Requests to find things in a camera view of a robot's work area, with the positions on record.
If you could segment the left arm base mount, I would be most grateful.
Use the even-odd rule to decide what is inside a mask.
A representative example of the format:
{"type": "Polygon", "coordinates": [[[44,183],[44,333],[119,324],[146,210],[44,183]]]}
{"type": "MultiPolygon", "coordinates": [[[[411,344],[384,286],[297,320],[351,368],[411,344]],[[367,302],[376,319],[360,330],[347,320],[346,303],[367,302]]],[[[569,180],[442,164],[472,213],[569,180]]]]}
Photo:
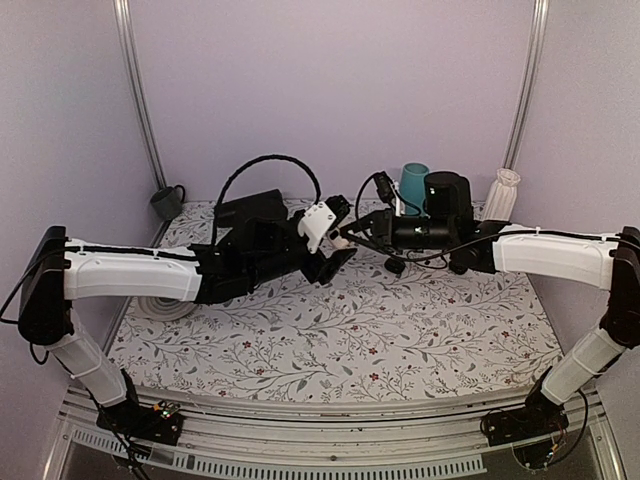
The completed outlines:
{"type": "Polygon", "coordinates": [[[99,404],[96,425],[122,436],[176,446],[184,424],[179,409],[166,401],[143,406],[127,398],[110,407],[99,404]]]}

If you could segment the cream earbud charging case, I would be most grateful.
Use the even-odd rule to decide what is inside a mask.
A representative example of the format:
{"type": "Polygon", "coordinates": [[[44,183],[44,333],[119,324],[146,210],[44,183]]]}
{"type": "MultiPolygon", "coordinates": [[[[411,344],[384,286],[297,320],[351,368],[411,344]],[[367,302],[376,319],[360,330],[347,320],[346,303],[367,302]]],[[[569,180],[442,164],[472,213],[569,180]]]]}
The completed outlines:
{"type": "Polygon", "coordinates": [[[341,236],[337,236],[335,239],[333,239],[332,244],[334,248],[338,250],[350,248],[352,246],[352,244],[347,239],[341,236]]]}

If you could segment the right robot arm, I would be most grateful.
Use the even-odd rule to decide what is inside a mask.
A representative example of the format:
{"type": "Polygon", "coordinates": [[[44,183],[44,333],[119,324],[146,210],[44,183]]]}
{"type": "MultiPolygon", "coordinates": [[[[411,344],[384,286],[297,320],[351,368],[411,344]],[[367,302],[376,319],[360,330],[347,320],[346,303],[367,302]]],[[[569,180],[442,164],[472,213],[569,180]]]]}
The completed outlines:
{"type": "Polygon", "coordinates": [[[494,274],[516,272],[576,281],[606,290],[607,310],[529,393],[517,427],[537,436],[556,410],[627,350],[639,344],[639,231],[579,234],[474,218],[468,180],[435,172],[423,180],[425,214],[373,211],[340,229],[355,243],[384,254],[440,250],[450,268],[494,274]]]}

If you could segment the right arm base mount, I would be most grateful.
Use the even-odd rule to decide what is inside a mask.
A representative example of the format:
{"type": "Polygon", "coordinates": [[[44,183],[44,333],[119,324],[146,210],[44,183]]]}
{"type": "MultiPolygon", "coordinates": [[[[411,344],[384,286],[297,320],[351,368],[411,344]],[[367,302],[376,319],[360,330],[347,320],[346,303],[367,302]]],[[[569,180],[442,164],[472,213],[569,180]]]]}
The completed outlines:
{"type": "Polygon", "coordinates": [[[491,410],[480,420],[480,431],[490,446],[533,439],[568,426],[564,408],[544,396],[528,397],[518,408],[491,410]]]}

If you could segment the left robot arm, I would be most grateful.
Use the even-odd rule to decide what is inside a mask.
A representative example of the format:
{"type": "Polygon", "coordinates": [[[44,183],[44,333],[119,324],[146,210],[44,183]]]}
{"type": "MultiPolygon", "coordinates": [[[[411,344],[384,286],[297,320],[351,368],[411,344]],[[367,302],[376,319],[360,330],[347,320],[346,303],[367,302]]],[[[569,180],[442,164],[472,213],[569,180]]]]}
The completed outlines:
{"type": "Polygon", "coordinates": [[[255,195],[218,206],[227,234],[210,245],[174,249],[88,244],[49,228],[20,283],[22,338],[44,347],[79,380],[128,434],[148,426],[126,376],[105,356],[71,312],[89,297],[157,297],[194,305],[222,304],[266,282],[299,271],[329,283],[354,255],[325,256],[320,245],[350,210],[341,195],[290,214],[281,200],[255,195]]]}

